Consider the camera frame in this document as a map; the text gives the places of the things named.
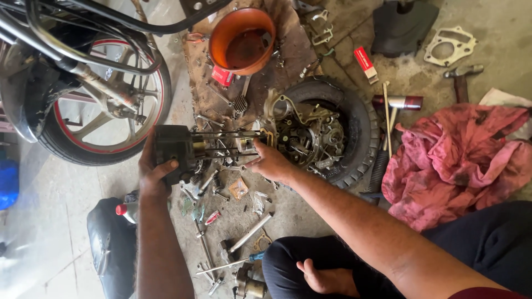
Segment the bare foot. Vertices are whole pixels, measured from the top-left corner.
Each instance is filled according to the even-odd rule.
[[[306,259],[304,263],[297,262],[297,267],[304,273],[306,282],[316,293],[360,297],[353,281],[353,270],[316,270],[311,259]]]

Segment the blue container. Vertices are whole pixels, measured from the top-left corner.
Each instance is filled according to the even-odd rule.
[[[13,160],[0,160],[0,210],[5,210],[19,197],[19,165]]]

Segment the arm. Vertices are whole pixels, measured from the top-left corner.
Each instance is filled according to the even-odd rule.
[[[366,263],[407,298],[447,299],[471,287],[502,286],[470,269],[391,215],[290,164],[255,141],[253,172],[290,185]]]
[[[162,181],[178,163],[168,161],[154,168],[153,161],[152,130],[139,160],[138,298],[194,299],[192,279],[168,212],[171,188]]]

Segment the blue screwdriver handle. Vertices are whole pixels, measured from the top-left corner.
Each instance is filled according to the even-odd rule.
[[[250,254],[250,262],[254,262],[254,261],[257,261],[257,260],[261,260],[262,257],[264,256],[264,252],[265,252],[265,251],[261,251],[261,252],[258,252],[258,253],[252,253],[252,254]]]

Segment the screwdriver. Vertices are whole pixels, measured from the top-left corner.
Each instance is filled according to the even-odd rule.
[[[248,262],[248,261],[249,262],[254,262],[254,261],[257,261],[257,260],[261,260],[262,257],[264,256],[264,252],[265,251],[252,253],[246,259],[239,260],[239,261],[236,261],[236,262],[232,262],[232,263],[229,263],[229,264],[225,264],[225,265],[222,265],[222,266],[219,266],[219,267],[214,267],[212,269],[207,269],[207,270],[203,270],[203,271],[200,271],[200,272],[196,272],[196,274],[203,274],[203,273],[211,272],[211,271],[214,271],[214,270],[222,269],[222,268],[225,268],[225,267],[230,267],[232,265],[240,264],[240,263],[243,263],[243,262]]]

